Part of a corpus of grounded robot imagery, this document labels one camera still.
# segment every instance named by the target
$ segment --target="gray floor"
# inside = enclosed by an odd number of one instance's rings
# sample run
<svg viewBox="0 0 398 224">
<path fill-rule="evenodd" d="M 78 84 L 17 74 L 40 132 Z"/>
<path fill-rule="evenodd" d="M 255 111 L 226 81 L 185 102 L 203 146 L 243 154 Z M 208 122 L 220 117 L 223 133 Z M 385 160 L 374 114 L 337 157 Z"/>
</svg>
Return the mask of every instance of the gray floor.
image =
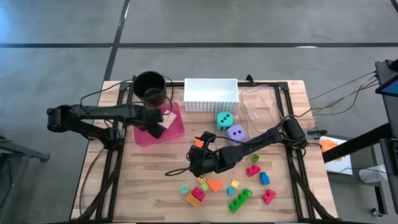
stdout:
<svg viewBox="0 0 398 224">
<path fill-rule="evenodd" d="M 0 1 L 0 43 L 111 43 L 123 0 Z M 396 42 L 398 13 L 389 0 L 197 1 L 132 0 L 121 42 Z M 111 49 L 0 49 L 0 133 L 42 152 L 32 161 L 13 223 L 68 220 L 87 141 L 74 133 L 47 131 L 45 110 L 78 103 L 101 88 Z M 377 60 L 394 59 L 397 48 L 340 49 L 119 49 L 111 80 L 155 70 L 173 80 L 194 77 L 305 80 L 309 97 L 374 70 Z M 323 106 L 367 78 L 322 98 Z M 95 105 L 98 96 L 86 99 Z M 340 103 L 339 111 L 353 101 Z M 355 137 L 387 121 L 381 97 L 363 91 L 352 110 L 317 116 L 331 134 Z M 339 217 L 378 220 L 370 187 L 331 182 Z M 388 198 L 388 186 L 384 186 Z"/>
</svg>

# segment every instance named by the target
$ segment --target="wooden table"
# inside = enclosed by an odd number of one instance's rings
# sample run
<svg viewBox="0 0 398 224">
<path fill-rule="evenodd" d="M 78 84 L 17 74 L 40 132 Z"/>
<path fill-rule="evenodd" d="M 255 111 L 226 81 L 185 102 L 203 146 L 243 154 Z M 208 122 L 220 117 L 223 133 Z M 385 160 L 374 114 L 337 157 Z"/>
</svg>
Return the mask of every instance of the wooden table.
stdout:
<svg viewBox="0 0 398 224">
<path fill-rule="evenodd" d="M 304 82 L 301 80 L 287 81 L 289 83 L 290 97 L 295 114 L 302 114 L 310 108 Z M 107 88 L 117 82 L 104 82 L 103 88 Z M 100 106 L 113 106 L 118 97 L 116 86 L 101 94 Z M 246 113 L 242 104 L 248 108 Z M 234 113 L 234 123 L 242 125 L 249 130 L 249 137 L 259 135 L 267 129 L 275 126 L 280 120 L 279 112 L 274 103 L 275 93 L 269 87 L 239 87 L 239 106 Z M 153 146 L 140 147 L 134 142 L 132 127 L 128 127 L 126 144 L 124 147 L 123 163 L 119 180 L 118 196 L 114 210 L 114 222 L 293 222 L 297 221 L 295 212 L 292 186 L 286 161 L 285 149 L 282 144 L 265 147 L 256 152 L 260 156 L 257 161 L 262 170 L 267 172 L 271 183 L 261 185 L 259 179 L 248 177 L 246 168 L 253 162 L 250 156 L 246 156 L 237 163 L 234 169 L 221 174 L 207 174 L 208 179 L 222 180 L 223 187 L 213 193 L 206 191 L 206 197 L 199 208 L 193 208 L 186 200 L 186 194 L 180 193 L 181 185 L 188 185 L 191 191 L 200 184 L 189 171 L 167 177 L 167 171 L 187 167 L 186 153 L 194 144 L 194 136 L 201 135 L 204 131 L 215 132 L 214 113 L 187 113 L 183 104 L 183 87 L 174 88 L 173 101 L 178 103 L 182 119 L 185 125 L 184 137 L 174 139 Z M 298 119 L 302 128 L 313 128 L 314 121 L 311 113 L 307 113 Z M 95 124 L 104 127 L 102 120 L 96 120 Z M 224 139 L 217 139 L 216 146 L 222 147 L 228 143 Z M 92 141 L 88 145 L 85 162 L 75 203 L 72 218 L 79 216 L 79 196 L 83 179 L 93 159 L 102 149 L 99 141 Z M 84 210 L 98 193 L 103 173 L 105 151 L 93 166 L 83 191 L 82 209 Z M 326 174 L 322 153 L 318 146 L 307 147 L 304 158 L 305 168 L 311 191 L 316 198 L 333 216 L 337 217 L 333 196 Z M 229 196 L 226 189 L 232 179 L 239 181 L 240 185 L 233 196 Z M 253 196 L 234 214 L 228 209 L 228 204 L 237 197 L 243 188 L 253 191 Z M 277 192 L 276 198 L 270 205 L 262 200 L 266 189 Z M 307 214 L 304 194 L 300 190 L 302 208 Z M 108 211 L 109 194 L 104 203 L 104 214 Z"/>
</svg>

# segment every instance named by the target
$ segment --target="pink container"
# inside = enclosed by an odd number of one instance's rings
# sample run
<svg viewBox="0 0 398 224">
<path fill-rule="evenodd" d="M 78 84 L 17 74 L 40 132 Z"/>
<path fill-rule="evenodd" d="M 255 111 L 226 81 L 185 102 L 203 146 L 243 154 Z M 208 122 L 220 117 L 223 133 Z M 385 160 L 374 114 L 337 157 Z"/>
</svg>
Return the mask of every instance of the pink container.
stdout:
<svg viewBox="0 0 398 224">
<path fill-rule="evenodd" d="M 174 122 L 170 125 L 170 127 L 163 132 L 162 136 L 159 139 L 156 139 L 155 137 L 151 136 L 146 131 L 141 131 L 139 128 L 135 126 L 133 127 L 134 138 L 136 139 L 137 145 L 150 146 L 153 144 L 158 144 L 164 141 L 184 136 L 185 128 L 182 122 L 180 108 L 178 107 L 177 103 L 172 103 L 172 104 L 173 104 L 172 112 L 175 115 L 177 115 L 177 117 L 174 119 Z M 170 107 L 171 107 L 170 104 L 158 106 L 158 108 L 162 111 L 162 113 L 165 113 L 166 110 L 170 111 Z"/>
</svg>

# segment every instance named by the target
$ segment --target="white basket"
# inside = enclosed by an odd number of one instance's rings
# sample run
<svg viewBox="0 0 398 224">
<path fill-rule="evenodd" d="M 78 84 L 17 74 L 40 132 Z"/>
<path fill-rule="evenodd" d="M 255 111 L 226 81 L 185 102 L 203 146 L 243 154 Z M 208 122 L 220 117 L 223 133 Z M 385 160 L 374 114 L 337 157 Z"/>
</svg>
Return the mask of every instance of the white basket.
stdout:
<svg viewBox="0 0 398 224">
<path fill-rule="evenodd" d="M 186 78 L 184 103 L 187 112 L 235 112 L 239 103 L 235 78 Z"/>
</svg>

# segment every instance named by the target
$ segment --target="black pot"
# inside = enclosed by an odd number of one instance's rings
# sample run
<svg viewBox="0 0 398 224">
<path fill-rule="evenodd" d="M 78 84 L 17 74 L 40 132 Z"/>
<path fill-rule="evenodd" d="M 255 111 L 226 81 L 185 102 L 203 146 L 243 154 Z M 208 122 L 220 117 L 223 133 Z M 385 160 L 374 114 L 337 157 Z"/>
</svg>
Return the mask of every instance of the black pot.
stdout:
<svg viewBox="0 0 398 224">
<path fill-rule="evenodd" d="M 134 94 L 146 103 L 154 106 L 161 105 L 167 94 L 166 81 L 157 72 L 141 73 L 133 84 Z"/>
</svg>

